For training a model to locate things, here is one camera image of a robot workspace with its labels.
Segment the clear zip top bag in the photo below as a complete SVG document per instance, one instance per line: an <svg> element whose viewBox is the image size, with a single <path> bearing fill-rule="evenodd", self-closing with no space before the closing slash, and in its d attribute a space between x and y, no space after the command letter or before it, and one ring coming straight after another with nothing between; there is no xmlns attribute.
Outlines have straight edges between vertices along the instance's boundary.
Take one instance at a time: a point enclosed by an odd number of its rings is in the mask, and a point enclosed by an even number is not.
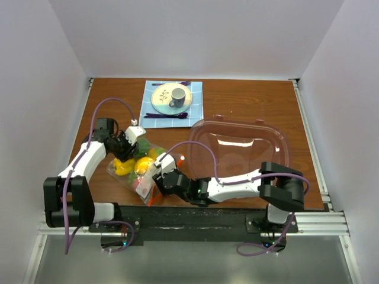
<svg viewBox="0 0 379 284"><path fill-rule="evenodd" d="M132 158L125 162L113 159L107 166L107 172L128 190L136 193L147 206L151 206L162 194L147 171L166 150L146 138L140 138L138 143Z"/></svg>

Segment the clear pink plastic bowl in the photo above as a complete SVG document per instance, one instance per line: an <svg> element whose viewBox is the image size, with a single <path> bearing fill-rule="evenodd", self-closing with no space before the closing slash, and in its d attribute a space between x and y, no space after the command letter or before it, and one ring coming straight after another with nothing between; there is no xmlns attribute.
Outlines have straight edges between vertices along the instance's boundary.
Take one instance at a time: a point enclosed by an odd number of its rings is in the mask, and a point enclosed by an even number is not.
<svg viewBox="0 0 379 284"><path fill-rule="evenodd" d="M291 150L285 134L274 126L219 116L192 126L186 161L193 178L221 179L253 172L263 162L290 167Z"/></svg>

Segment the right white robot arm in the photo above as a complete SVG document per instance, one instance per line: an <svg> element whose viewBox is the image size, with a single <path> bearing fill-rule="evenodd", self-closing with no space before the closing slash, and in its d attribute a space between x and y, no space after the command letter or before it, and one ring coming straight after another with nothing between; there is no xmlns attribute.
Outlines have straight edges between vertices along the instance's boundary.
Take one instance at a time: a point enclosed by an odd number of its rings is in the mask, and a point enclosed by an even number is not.
<svg viewBox="0 0 379 284"><path fill-rule="evenodd" d="M269 203L264 226L272 233L285 225L289 213L304 210L304 196L310 186L301 172L274 162L263 162L253 172L221 179L190 179L175 167L160 167L152 179L163 196L176 195L198 207L259 197Z"/></svg>

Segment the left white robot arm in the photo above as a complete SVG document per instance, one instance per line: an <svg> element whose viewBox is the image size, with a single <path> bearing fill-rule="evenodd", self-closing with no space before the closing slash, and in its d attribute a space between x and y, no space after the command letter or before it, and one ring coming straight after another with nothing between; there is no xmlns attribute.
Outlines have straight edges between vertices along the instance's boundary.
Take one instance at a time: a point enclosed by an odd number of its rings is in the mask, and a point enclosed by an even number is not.
<svg viewBox="0 0 379 284"><path fill-rule="evenodd" d="M92 199L89 181L98 165L111 153L122 162L133 157L138 140L146 130L132 122L125 131L114 132L115 120L100 118L95 129L85 137L79 153L56 177L43 183L44 211L50 228L90 226L101 222L109 232L123 224L116 203L97 203Z"/></svg>

